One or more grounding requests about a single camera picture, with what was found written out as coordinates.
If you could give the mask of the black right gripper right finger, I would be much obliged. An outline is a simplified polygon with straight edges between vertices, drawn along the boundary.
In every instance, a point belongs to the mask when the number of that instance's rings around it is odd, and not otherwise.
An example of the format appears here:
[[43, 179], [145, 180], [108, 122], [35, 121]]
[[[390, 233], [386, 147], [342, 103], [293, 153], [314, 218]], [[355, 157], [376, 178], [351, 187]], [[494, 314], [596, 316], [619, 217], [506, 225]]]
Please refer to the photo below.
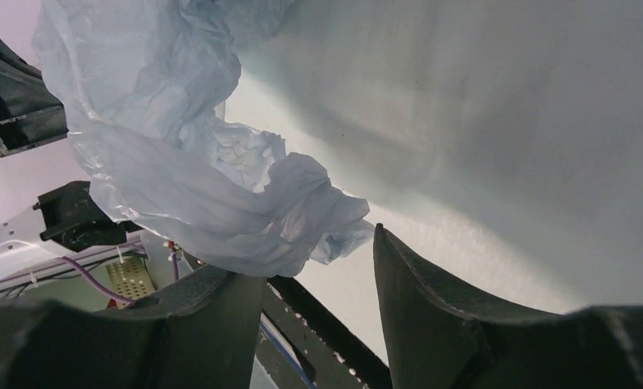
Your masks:
[[381, 224], [373, 253], [395, 388], [643, 388], [643, 306], [522, 306], [425, 260]]

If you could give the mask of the light blue plastic trash bag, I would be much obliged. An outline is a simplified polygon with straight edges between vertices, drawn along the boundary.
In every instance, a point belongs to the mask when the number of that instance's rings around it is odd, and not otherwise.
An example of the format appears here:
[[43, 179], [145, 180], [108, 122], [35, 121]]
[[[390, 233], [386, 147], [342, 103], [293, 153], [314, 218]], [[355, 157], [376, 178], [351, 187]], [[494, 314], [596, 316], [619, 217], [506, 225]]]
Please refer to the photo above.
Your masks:
[[296, 276], [366, 243], [366, 200], [277, 134], [228, 123], [238, 50], [274, 36], [287, 1], [44, 1], [32, 46], [64, 106], [90, 194], [188, 254], [247, 276]]

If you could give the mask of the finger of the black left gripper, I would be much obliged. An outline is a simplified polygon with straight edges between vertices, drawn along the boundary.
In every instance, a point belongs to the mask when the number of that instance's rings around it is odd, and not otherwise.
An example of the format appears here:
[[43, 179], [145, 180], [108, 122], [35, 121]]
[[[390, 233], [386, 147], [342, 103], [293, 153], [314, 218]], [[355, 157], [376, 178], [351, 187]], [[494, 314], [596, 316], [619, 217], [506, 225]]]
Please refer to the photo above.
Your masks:
[[63, 104], [41, 72], [0, 39], [0, 158], [65, 139]]

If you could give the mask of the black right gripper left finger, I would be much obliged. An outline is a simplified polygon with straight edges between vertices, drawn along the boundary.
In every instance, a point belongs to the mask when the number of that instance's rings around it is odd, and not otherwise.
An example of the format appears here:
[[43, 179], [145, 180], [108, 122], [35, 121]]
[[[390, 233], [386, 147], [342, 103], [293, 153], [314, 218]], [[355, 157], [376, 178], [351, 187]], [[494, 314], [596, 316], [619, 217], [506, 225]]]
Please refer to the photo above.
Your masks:
[[265, 284], [206, 266], [121, 310], [0, 300], [0, 388], [247, 388]]

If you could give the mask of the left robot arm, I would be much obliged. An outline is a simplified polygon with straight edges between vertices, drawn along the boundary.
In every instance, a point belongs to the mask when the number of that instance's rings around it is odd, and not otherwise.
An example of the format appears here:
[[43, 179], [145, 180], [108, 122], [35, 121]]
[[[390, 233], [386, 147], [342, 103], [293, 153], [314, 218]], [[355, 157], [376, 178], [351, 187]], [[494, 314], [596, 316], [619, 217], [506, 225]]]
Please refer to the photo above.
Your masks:
[[[0, 158], [63, 140], [67, 132], [63, 105], [41, 72], [0, 39]], [[0, 282], [95, 246], [130, 243], [140, 227], [114, 223], [92, 201], [89, 187], [87, 181], [67, 183], [0, 224]]]

